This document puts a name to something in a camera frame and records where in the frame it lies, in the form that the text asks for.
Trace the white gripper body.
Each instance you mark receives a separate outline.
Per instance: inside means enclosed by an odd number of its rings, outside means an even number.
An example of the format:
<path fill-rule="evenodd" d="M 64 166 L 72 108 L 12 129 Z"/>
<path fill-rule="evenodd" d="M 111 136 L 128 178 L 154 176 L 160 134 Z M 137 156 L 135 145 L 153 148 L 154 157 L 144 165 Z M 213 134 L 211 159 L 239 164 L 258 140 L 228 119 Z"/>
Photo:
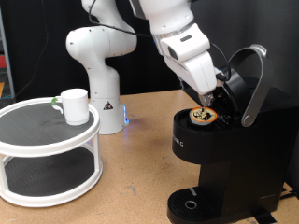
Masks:
<path fill-rule="evenodd" d="M 216 75 L 220 72 L 206 51 L 183 63 L 164 58 L 166 65 L 200 95 L 214 91 L 218 85 Z"/>

